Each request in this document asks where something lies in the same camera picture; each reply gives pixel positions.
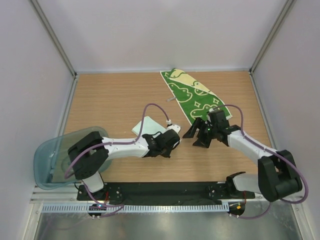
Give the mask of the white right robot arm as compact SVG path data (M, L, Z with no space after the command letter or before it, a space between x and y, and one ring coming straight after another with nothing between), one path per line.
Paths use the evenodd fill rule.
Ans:
M257 165L257 174L234 173L226 178L225 192L237 198L243 192L263 195L269 202L282 200L302 190L302 181L295 171L293 156L287 150L268 148L242 132L228 120L202 120L196 118L183 138L196 137L196 147L208 148L212 140L242 152Z

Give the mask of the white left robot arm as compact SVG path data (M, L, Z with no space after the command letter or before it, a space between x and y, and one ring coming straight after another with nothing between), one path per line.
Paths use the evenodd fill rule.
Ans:
M77 180L82 181L88 194L95 200L101 200L106 194L101 167L105 162L127 158L169 158L172 150L180 144L179 134L168 129L164 133L142 134L138 138L112 139L103 137L93 131L68 149L71 162L69 170L73 170Z

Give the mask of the light mint green towel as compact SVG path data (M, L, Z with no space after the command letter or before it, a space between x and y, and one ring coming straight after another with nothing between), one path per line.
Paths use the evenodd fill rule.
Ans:
M139 135L141 125L142 125L142 121L138 122L131 130L137 136ZM153 120L151 117L149 116L144 117L141 135L144 135L144 134L151 135L157 132L164 133L165 130L166 129L162 125L160 125L158 122Z

